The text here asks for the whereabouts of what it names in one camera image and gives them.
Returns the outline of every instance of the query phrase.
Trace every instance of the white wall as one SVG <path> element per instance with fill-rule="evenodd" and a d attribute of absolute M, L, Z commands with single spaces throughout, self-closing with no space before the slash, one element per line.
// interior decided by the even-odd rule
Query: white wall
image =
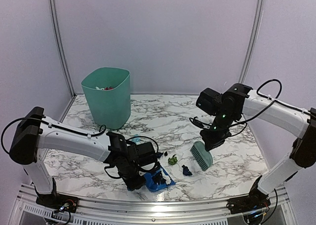
<path fill-rule="evenodd" d="M 238 81 L 256 3 L 56 0 L 75 91 L 103 66 L 130 70 L 134 93 L 225 91 Z"/>
<path fill-rule="evenodd" d="M 316 107 L 316 0 L 265 0 L 245 83 L 257 88 L 270 78 L 282 81 L 281 100 Z M 263 91 L 273 95 L 277 89 L 272 84 Z M 294 136 L 261 120 L 251 126 L 271 167 L 291 151 Z M 301 170 L 286 189 L 298 224 L 316 224 L 316 166 Z"/>
<path fill-rule="evenodd" d="M 34 106 L 58 119 L 70 100 L 57 53 L 48 0 L 0 0 L 0 132 Z M 15 125 L 4 143 L 10 149 Z M 0 149 L 0 224 L 8 222 L 21 183 L 21 166 Z"/>

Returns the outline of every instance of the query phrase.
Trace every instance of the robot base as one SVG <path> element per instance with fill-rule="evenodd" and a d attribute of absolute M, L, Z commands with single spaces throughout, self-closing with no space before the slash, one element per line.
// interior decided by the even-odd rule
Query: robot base
<path fill-rule="evenodd" d="M 269 199 L 260 200 L 260 202 L 258 203 L 257 199 L 246 195 L 229 199 L 226 207 L 231 211 L 231 214 L 238 214 L 266 208 L 266 205 L 271 205 Z"/>
<path fill-rule="evenodd" d="M 73 206 L 70 206 L 68 211 L 71 213 L 75 213 L 78 207 L 78 197 L 66 195 L 66 194 L 59 194 L 56 191 L 56 182 L 53 178 L 53 190 L 51 194 L 39 194 L 36 191 L 36 194 L 38 195 L 36 199 L 36 204 L 52 208 L 52 209 L 59 209 L 61 206 L 63 206 L 65 203 L 73 202 Z"/>

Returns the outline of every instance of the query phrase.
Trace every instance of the wire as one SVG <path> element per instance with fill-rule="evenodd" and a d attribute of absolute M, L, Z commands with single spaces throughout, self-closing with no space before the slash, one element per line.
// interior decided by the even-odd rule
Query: wire
<path fill-rule="evenodd" d="M 100 128 L 99 128 L 99 132 L 102 132 L 102 127 L 103 127 L 103 126 L 105 127 L 105 129 L 107 128 L 106 125 L 101 125 Z"/>
<path fill-rule="evenodd" d="M 139 165 L 136 165 L 136 167 L 138 168 L 139 171 L 141 172 L 152 172 L 152 170 L 156 169 L 158 170 L 160 168 L 160 163 L 159 162 L 155 162 L 154 166 L 152 167 L 152 169 L 146 170 L 144 168 L 142 168 Z"/>
<path fill-rule="evenodd" d="M 261 84 L 260 87 L 257 89 L 257 95 L 259 95 L 260 97 L 263 97 L 263 98 L 269 98 L 268 96 L 259 93 L 259 90 L 260 90 L 262 87 L 266 86 L 268 83 L 271 83 L 271 82 L 277 82 L 277 83 L 279 83 L 279 85 L 280 85 L 279 91 L 278 91 L 278 93 L 277 93 L 277 95 L 276 95 L 276 97 L 275 97 L 275 98 L 278 98 L 278 97 L 280 96 L 281 92 L 282 92 L 282 83 L 281 83 L 280 80 L 278 80 L 278 79 L 276 79 L 276 78 L 269 79 L 269 80 L 267 80 L 266 82 L 264 82 L 263 84 Z"/>
<path fill-rule="evenodd" d="M 5 149 L 4 147 L 4 143 L 3 143 L 3 138 L 4 138 L 4 134 L 5 132 L 7 131 L 7 129 L 13 125 L 14 123 L 18 122 L 18 121 L 22 121 L 22 120 L 35 120 L 35 121 L 39 121 L 41 123 L 44 123 L 46 125 L 49 125 L 49 123 L 47 121 L 44 121 L 42 119 L 37 119 L 37 118 L 33 118 L 33 117 L 21 117 L 21 118 L 17 118 L 15 120 L 13 120 L 12 122 L 10 122 L 2 131 L 2 134 L 1 134 L 1 146 L 2 146 L 2 149 L 4 150 L 4 152 L 6 154 L 9 154 L 9 152 Z M 72 130 L 72 129 L 69 129 L 69 128 L 66 128 L 66 127 L 63 127 L 63 126 L 60 126 L 60 125 L 55 125 L 55 124 L 52 124 L 51 125 L 52 127 L 54 128 L 57 128 L 57 129 L 62 129 L 62 130 L 65 130 L 65 131 L 68 131 L 68 132 L 72 132 L 72 133 L 75 133 L 75 134 L 78 134 L 78 135 L 83 135 L 83 136 L 88 136 L 90 134 L 88 133 L 83 133 L 83 132 L 80 132 L 80 131 L 76 131 L 76 130 Z M 107 127 L 106 125 L 101 125 L 101 127 L 105 126 L 104 130 L 99 132 L 99 133 L 96 133 L 96 134 L 91 134 L 91 137 L 97 137 L 99 135 L 102 135 L 105 133 Z"/>
<path fill-rule="evenodd" d="M 267 213 L 267 212 L 269 212 L 269 211 L 270 211 L 270 207 L 267 205 L 267 203 L 266 203 L 266 202 L 265 202 L 264 204 L 265 204 L 265 206 L 267 207 L 267 210 L 266 210 L 266 213 Z"/>
<path fill-rule="evenodd" d="M 271 216 L 273 215 L 273 213 L 274 213 L 274 212 L 276 211 L 276 209 L 277 209 L 278 197 L 277 197 L 277 190 L 276 190 L 276 189 L 275 189 L 275 193 L 276 193 L 276 205 L 275 205 L 275 208 L 273 209 L 273 211 L 271 212 L 271 214 L 267 217 L 267 219 L 264 220 L 264 222 L 261 223 L 261 225 L 262 225 L 262 224 L 265 224 L 265 223 L 269 220 L 269 218 L 271 218 Z"/>
<path fill-rule="evenodd" d="M 71 220 L 71 213 L 70 213 L 70 211 L 68 209 L 65 209 L 65 211 L 67 211 L 69 213 L 69 218 L 68 218 L 67 222 L 65 222 L 64 224 L 61 224 L 61 225 L 67 225 L 70 222 L 70 220 Z"/>
<path fill-rule="evenodd" d="M 110 178 L 112 178 L 112 179 L 121 179 L 121 178 L 122 178 L 121 176 L 119 176 L 119 177 L 111 176 L 111 175 L 107 172 L 107 169 L 109 169 L 109 168 L 114 168 L 114 167 L 110 167 L 110 166 L 104 167 L 104 171 L 105 171 L 105 173 L 106 173 Z"/>
<path fill-rule="evenodd" d="M 75 203 L 74 203 L 74 201 L 72 199 L 67 199 L 66 202 L 67 201 L 71 201 L 72 202 L 72 206 L 69 206 L 69 208 L 74 207 Z"/>
<path fill-rule="evenodd" d="M 270 82 L 277 82 L 277 83 L 279 83 L 279 85 L 280 85 L 279 92 L 278 92 L 278 94 L 277 94 L 276 97 L 275 97 L 275 101 L 276 101 L 277 103 L 279 103 L 280 105 L 282 105 L 282 106 L 284 106 L 284 107 L 290 108 L 290 109 L 292 109 L 292 110 L 296 110 L 296 111 L 299 111 L 299 112 L 301 112 L 301 113 L 304 113 L 304 114 L 306 114 L 306 115 L 311 115 L 309 112 L 305 112 L 304 110 L 302 110 L 302 109 L 300 109 L 300 108 L 296 108 L 296 107 L 294 107 L 294 106 L 290 106 L 290 105 L 288 105 L 288 104 L 286 104 L 286 103 L 283 103 L 283 102 L 277 100 L 277 98 L 280 96 L 281 91 L 282 91 L 282 83 L 281 83 L 280 80 L 278 80 L 278 79 L 276 79 L 276 78 L 269 79 L 268 81 L 266 81 L 266 82 L 264 82 L 263 84 L 261 84 L 260 87 L 257 89 L 257 92 L 256 92 L 257 95 L 259 95 L 260 97 L 269 99 L 269 97 L 268 97 L 267 95 L 264 95 L 264 94 L 262 94 L 262 93 L 259 93 L 259 90 L 260 90 L 262 87 L 264 87 L 265 85 L 267 85 L 268 83 L 270 83 Z"/>
<path fill-rule="evenodd" d="M 132 139 L 135 139 L 135 138 L 146 138 L 146 139 L 149 139 L 149 140 L 153 141 L 153 142 L 156 144 L 156 146 L 157 146 L 157 151 L 156 151 L 156 153 L 158 153 L 158 151 L 159 151 L 159 146 L 158 146 L 158 143 L 157 143 L 154 139 L 152 139 L 152 138 L 150 138 L 150 137 L 147 137 L 147 136 L 141 136 L 141 135 L 139 135 L 139 136 L 133 136 L 133 137 L 127 139 L 127 140 L 132 140 Z"/>
<path fill-rule="evenodd" d="M 240 130 L 238 133 L 236 133 L 236 134 L 234 134 L 234 135 L 231 135 L 230 137 L 234 137 L 234 136 L 236 136 L 236 135 L 241 134 L 241 133 L 246 129 L 247 125 L 248 125 L 248 123 L 245 124 L 245 126 L 243 127 L 242 130 Z"/>
<path fill-rule="evenodd" d="M 189 121 L 190 121 L 193 125 L 195 125 L 196 127 L 198 127 L 198 128 L 204 128 L 203 125 L 207 125 L 207 126 L 209 126 L 209 127 L 212 126 L 212 124 L 208 124 L 208 123 L 205 123 L 205 122 L 202 122 L 202 121 L 198 120 L 198 119 L 197 119 L 197 116 L 195 116 L 194 118 L 189 117 Z"/>
<path fill-rule="evenodd" d="M 235 123 L 235 124 L 232 124 L 232 125 L 228 125 L 226 127 L 223 127 L 221 129 L 209 129 L 209 131 L 221 131 L 221 130 L 225 130 L 225 129 L 229 129 L 231 127 L 234 127 L 234 126 L 237 126 L 237 125 L 242 125 L 242 124 L 245 124 L 245 123 L 248 123 L 250 122 L 251 120 L 257 118 L 258 116 L 260 116 L 263 112 L 265 112 L 269 107 L 272 106 L 273 103 L 275 103 L 276 101 L 273 100 L 269 105 L 267 105 L 265 108 L 263 108 L 261 111 L 259 111 L 257 114 L 255 114 L 253 117 L 247 119 L 247 120 L 243 120 L 243 121 L 240 121 L 238 123 Z"/>
<path fill-rule="evenodd" d="M 70 213 L 70 211 L 68 210 L 68 209 L 64 209 L 64 211 L 67 211 L 68 213 L 69 213 L 69 217 L 68 217 L 68 220 L 64 223 L 64 224 L 61 224 L 61 223 L 56 223 L 55 221 L 47 221 L 46 220 L 46 218 L 44 218 L 43 217 L 43 219 L 44 219 L 44 221 L 45 221 L 45 223 L 47 224 L 47 223 L 50 223 L 50 224 L 54 224 L 54 225 L 67 225 L 67 224 L 69 224 L 69 222 L 70 222 L 70 220 L 71 220 L 71 213 Z"/>

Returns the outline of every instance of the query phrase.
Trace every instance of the metal pole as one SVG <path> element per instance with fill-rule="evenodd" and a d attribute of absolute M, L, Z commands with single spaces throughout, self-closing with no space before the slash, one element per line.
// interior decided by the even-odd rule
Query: metal pole
<path fill-rule="evenodd" d="M 244 83 L 246 79 L 246 75 L 250 66 L 250 61 L 251 61 L 251 56 L 253 53 L 253 49 L 257 40 L 257 36 L 259 33 L 260 29 L 260 23 L 261 23 L 261 18 L 263 14 L 263 5 L 264 5 L 264 0 L 258 0 L 257 1 L 257 8 L 256 8 L 256 14 L 255 14 L 255 19 L 253 21 L 253 27 L 252 27 L 252 32 L 251 32 L 251 37 L 250 37 L 250 42 L 248 45 L 248 50 L 247 54 L 242 66 L 242 70 L 239 76 L 239 83 Z"/>
<path fill-rule="evenodd" d="M 72 83 L 72 80 L 70 77 L 65 52 L 63 49 L 62 41 L 61 41 L 61 35 L 60 35 L 60 31 L 59 31 L 59 26 L 58 26 L 55 0 L 49 0 L 49 8 L 50 8 L 50 13 L 51 13 L 51 17 L 52 17 L 52 24 L 53 24 L 53 30 L 54 30 L 54 35 L 55 35 L 56 44 L 57 44 L 57 50 L 58 50 L 60 62 L 62 65 L 63 73 L 64 73 L 64 76 L 66 79 L 67 88 L 68 88 L 70 95 L 74 98 L 76 96 L 76 94 L 75 94 L 74 86 L 73 86 L 73 83 Z"/>

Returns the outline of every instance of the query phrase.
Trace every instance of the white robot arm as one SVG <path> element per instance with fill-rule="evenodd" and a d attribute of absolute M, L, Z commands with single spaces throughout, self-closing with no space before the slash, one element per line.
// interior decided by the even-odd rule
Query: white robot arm
<path fill-rule="evenodd" d="M 194 125 L 202 128 L 200 134 L 207 151 L 219 147 L 231 136 L 230 127 L 247 123 L 254 118 L 270 122 L 297 137 L 292 151 L 289 147 L 284 158 L 255 181 L 249 195 L 228 200 L 227 207 L 232 214 L 270 205 L 269 193 L 291 179 L 300 169 L 311 167 L 316 162 L 316 110 L 313 108 L 308 112 L 264 96 L 239 83 L 223 94 L 205 89 L 197 100 L 197 107 L 215 116 L 212 124 L 191 118 Z M 242 114 L 248 118 L 240 122 Z"/>
<path fill-rule="evenodd" d="M 37 203 L 40 205 L 55 208 L 68 200 L 77 204 L 78 200 L 76 197 L 57 193 L 56 182 L 42 161 L 41 149 L 62 150 L 94 158 L 109 164 L 105 167 L 106 173 L 106 169 L 116 167 L 119 177 L 115 179 L 122 178 L 128 190 L 141 188 L 146 183 L 143 175 L 146 172 L 154 173 L 160 168 L 150 142 L 136 145 L 123 135 L 105 133 L 106 129 L 96 133 L 70 127 L 44 116 L 43 111 L 43 108 L 35 107 L 26 117 L 17 119 L 6 127 L 7 129 L 12 123 L 22 120 L 17 126 L 9 155 L 31 177 L 38 194 Z"/>

